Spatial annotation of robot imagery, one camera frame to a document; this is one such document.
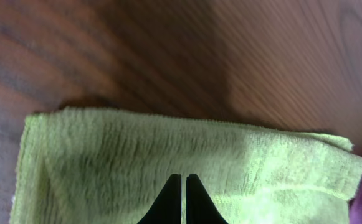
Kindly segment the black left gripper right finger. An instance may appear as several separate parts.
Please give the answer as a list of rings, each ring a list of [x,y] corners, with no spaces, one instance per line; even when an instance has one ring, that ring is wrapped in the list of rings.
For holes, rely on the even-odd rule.
[[[186,223],[227,224],[196,174],[186,179]]]

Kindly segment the light green microfiber cloth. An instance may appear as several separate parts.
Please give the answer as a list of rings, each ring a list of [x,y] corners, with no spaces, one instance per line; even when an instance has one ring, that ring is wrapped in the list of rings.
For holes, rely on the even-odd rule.
[[[25,120],[11,223],[136,223],[196,174],[229,223],[348,223],[362,157],[341,136],[104,108]]]

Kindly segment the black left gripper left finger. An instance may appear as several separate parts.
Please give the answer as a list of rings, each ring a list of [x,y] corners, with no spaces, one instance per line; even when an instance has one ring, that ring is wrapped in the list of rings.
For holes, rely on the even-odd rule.
[[[138,224],[181,223],[181,175],[171,174]]]

